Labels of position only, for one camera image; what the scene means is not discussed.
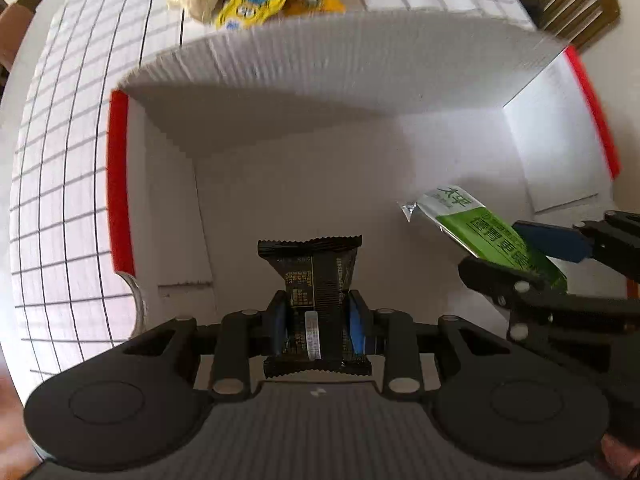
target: open box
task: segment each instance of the open box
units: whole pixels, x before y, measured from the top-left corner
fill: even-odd
[[[398,201],[459,184],[506,221],[570,224],[613,208],[617,172],[577,55],[555,38],[437,12],[286,20],[165,52],[121,81],[114,269],[139,287],[139,328],[219,322],[283,288],[259,239],[363,235],[352,288],[370,308],[500,332],[460,282],[463,254],[412,231]]]

